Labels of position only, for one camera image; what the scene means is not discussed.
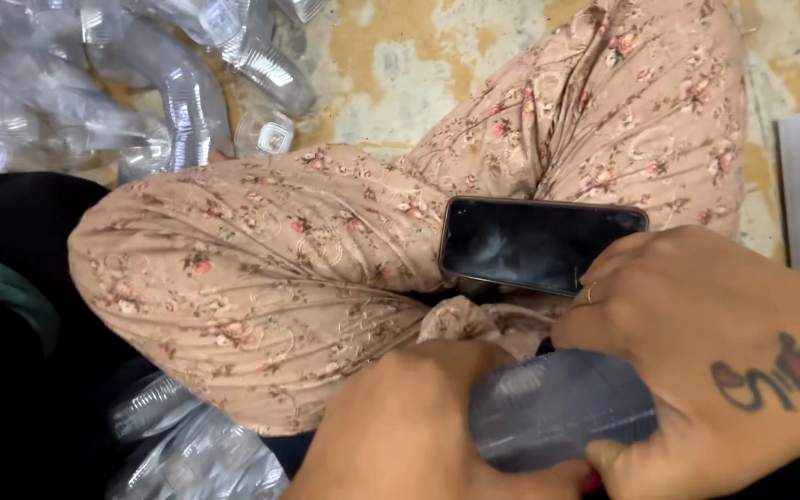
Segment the green fabric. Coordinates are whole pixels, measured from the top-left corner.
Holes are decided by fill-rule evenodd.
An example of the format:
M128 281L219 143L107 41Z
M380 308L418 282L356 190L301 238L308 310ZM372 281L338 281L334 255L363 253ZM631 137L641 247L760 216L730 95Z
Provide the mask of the green fabric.
M61 317L42 292L27 278L0 263L0 301L20 314L36 330L47 358L61 332Z

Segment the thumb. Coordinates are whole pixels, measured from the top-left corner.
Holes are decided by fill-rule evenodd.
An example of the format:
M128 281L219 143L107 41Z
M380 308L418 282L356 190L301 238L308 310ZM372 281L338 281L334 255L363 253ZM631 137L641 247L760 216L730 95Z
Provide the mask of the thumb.
M631 446L609 439L591 441L585 456L613 500L677 498L688 490L689 467L670 459L665 449L661 431L656 431Z
M499 474L479 498L516 500L579 500L591 467L584 460L561 462L546 471Z
M591 441L585 447L585 457L601 474L604 483L613 476L617 460L623 456L628 447L612 439Z

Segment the hand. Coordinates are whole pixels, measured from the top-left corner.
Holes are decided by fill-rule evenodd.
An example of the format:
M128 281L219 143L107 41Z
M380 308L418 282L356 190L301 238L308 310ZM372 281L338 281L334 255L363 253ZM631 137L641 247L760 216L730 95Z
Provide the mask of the hand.
M590 470L584 461L506 475L477 455L469 389L508 362L505 350L480 342L391 352L329 403L283 500L578 500Z
M616 242L582 283L552 341L628 359L660 425L588 446L612 498L729 494L800 456L799 273L685 227Z

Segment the finger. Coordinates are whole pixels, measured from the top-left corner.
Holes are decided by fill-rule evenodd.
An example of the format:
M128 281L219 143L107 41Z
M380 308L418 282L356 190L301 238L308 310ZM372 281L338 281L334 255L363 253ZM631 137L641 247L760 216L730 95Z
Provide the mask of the finger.
M600 283L610 278L617 270L630 264L634 257L637 257L639 252L637 249L630 250L625 253L616 254L608 259L604 259L599 267L592 266L588 272L582 275L582 284L587 287L588 284Z
M571 309L575 309L582 306L587 305L597 305L601 302L601 297L598 294L598 288L601 285L601 281L594 281L585 285L585 287L576 294L575 297L572 299L572 305L570 306Z
M606 304L577 307L561 316L551 329L551 344L557 349L596 350L616 354L613 337L608 335Z
M594 283L594 281L597 281L594 275L599 273L606 263L613 261L618 256L624 256L638 250L654 238L656 238L656 233L639 232L617 239L613 244L607 246L607 249L600 256L594 259L588 271L580 278L580 282L584 285L586 283Z
M579 500L591 466L584 460L561 462L539 472L494 475L479 487L476 498L483 500L515 498L518 500Z
M428 341L409 347L404 353L436 361L449 374L453 392L464 402L469 399L471 386L484 375L516 362L507 350L482 341Z
M646 441L632 446L613 440L592 441L586 446L585 454L601 474L607 495L613 499L690 497L700 486L688 476L698 475L698 472L691 465L669 456L665 449L662 433L657 431Z

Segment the red object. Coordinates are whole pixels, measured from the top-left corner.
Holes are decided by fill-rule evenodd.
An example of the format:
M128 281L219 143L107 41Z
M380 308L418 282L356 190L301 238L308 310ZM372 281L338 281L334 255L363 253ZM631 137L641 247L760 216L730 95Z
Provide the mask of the red object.
M585 478L585 484L582 486L582 493L591 494L604 485L601 480L601 474L592 469L588 477Z

